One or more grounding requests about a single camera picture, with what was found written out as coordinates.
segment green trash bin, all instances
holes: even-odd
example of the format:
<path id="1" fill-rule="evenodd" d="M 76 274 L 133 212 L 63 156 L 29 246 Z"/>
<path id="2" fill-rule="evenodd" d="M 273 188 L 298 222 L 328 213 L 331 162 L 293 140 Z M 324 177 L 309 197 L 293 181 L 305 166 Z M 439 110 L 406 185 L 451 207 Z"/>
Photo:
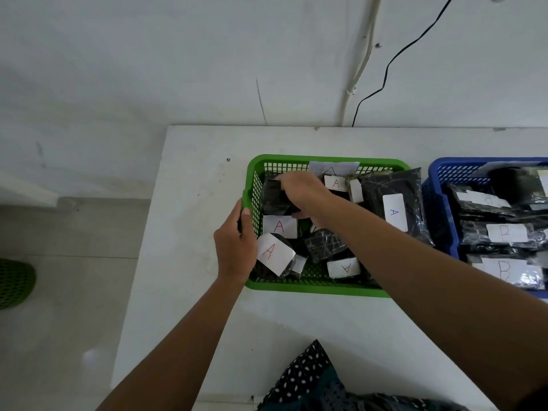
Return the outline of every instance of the green trash bin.
<path id="1" fill-rule="evenodd" d="M 0 309 L 22 303 L 35 283 L 36 271 L 32 265 L 0 258 Z"/>

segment green plastic basket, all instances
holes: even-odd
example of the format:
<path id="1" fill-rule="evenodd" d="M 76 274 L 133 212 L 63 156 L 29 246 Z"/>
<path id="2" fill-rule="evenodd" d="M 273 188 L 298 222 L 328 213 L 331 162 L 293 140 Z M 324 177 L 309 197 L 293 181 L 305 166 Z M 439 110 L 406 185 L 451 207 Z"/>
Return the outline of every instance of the green plastic basket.
<path id="1" fill-rule="evenodd" d="M 263 217 L 261 215 L 261 193 L 263 190 L 264 172 L 283 173 L 295 170 L 307 170 L 313 162 L 360 162 L 356 173 L 377 172 L 392 170 L 399 172 L 410 167 L 401 160 L 390 158 L 349 158 L 349 157 L 317 157 L 317 156 L 284 156 L 280 154 L 262 154 L 250 161 L 247 166 L 245 190 L 243 191 L 242 205 L 250 207 L 253 214 L 255 234 L 263 233 Z M 265 281 L 263 278 L 250 278 L 245 286 L 253 290 L 270 291 L 297 291 L 299 293 L 342 294 L 365 297 L 389 297 L 386 291 L 379 288 L 367 287 L 358 283 L 344 283 L 332 280 L 327 274 L 325 264 L 306 262 L 303 275 L 299 280 L 291 277 L 280 278 L 275 281 Z"/>
<path id="2" fill-rule="evenodd" d="M 0 309 L 22 303 L 35 283 L 36 271 L 32 265 L 0 258 Z"/>

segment gray floor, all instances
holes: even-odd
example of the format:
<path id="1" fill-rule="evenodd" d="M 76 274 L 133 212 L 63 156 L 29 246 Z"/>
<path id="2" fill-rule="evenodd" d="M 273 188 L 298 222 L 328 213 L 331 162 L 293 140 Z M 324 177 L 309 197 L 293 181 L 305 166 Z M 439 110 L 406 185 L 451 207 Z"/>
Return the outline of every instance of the gray floor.
<path id="1" fill-rule="evenodd" d="M 0 207 L 0 256 L 37 272 L 29 298 L 0 310 L 2 410 L 94 410 L 109 392 L 149 203 Z"/>

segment person's right hand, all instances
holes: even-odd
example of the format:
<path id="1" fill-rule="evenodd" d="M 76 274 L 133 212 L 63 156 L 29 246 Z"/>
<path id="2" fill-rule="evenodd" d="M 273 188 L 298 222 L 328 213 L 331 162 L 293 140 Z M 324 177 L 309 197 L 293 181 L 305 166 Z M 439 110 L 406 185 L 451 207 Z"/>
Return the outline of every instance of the person's right hand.
<path id="1" fill-rule="evenodd" d="M 301 212 L 293 217 L 314 217 L 318 208 L 333 198 L 333 194 L 312 172 L 285 172 L 277 177 L 287 197 Z"/>

